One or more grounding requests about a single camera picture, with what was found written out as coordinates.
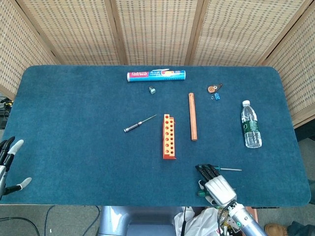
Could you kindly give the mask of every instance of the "blue clip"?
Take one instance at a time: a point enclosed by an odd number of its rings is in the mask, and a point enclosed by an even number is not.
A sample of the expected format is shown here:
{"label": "blue clip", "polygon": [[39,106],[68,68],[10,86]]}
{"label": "blue clip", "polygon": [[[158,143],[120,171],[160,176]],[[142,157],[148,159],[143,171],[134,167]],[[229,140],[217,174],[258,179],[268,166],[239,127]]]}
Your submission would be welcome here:
{"label": "blue clip", "polygon": [[218,101],[218,100],[220,100],[220,95],[216,92],[215,93],[215,99]]}

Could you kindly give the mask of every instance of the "small orange object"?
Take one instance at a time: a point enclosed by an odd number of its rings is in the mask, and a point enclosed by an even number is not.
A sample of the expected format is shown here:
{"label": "small orange object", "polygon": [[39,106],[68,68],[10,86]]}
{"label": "small orange object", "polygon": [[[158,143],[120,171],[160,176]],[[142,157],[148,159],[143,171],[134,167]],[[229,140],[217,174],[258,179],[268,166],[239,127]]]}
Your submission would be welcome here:
{"label": "small orange object", "polygon": [[163,119],[163,159],[176,160],[175,157],[175,122],[169,114]]}

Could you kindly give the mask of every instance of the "brown shoe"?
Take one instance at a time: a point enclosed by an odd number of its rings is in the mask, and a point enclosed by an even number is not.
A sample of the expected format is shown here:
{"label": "brown shoe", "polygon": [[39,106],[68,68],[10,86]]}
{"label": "brown shoe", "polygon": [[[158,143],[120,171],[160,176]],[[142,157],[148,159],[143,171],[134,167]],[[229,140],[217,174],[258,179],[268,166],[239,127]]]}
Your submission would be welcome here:
{"label": "brown shoe", "polygon": [[264,227],[268,236],[288,236],[286,227],[278,224],[267,224]]}

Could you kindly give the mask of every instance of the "plastic bottle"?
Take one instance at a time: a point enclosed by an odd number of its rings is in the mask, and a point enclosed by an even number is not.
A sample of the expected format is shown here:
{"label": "plastic bottle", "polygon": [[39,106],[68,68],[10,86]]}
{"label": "plastic bottle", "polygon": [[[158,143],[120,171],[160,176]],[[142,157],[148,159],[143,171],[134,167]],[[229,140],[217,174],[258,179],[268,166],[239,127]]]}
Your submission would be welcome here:
{"label": "plastic bottle", "polygon": [[248,148],[259,148],[262,140],[258,128],[257,116],[250,101],[243,101],[242,124],[245,136],[245,144]]}

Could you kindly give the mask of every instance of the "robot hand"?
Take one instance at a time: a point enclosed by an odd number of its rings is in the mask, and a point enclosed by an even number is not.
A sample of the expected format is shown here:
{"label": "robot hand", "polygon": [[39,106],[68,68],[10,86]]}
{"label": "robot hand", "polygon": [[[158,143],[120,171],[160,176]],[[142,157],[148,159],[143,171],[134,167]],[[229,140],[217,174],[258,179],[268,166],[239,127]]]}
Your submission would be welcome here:
{"label": "robot hand", "polygon": [[19,140],[15,145],[10,148],[10,145],[13,143],[15,137],[11,137],[8,140],[4,140],[0,143],[0,200],[3,195],[7,195],[25,188],[32,180],[32,178],[26,178],[22,183],[19,183],[14,186],[5,187],[5,180],[10,170],[10,166],[14,159],[14,155],[23,145],[23,140]]}
{"label": "robot hand", "polygon": [[196,169],[205,178],[206,182],[199,182],[199,184],[204,185],[210,193],[213,199],[211,204],[222,207],[223,211],[228,210],[230,217],[237,223],[246,236],[267,236],[245,207],[236,202],[237,195],[235,191],[214,166],[210,164],[197,165]]}

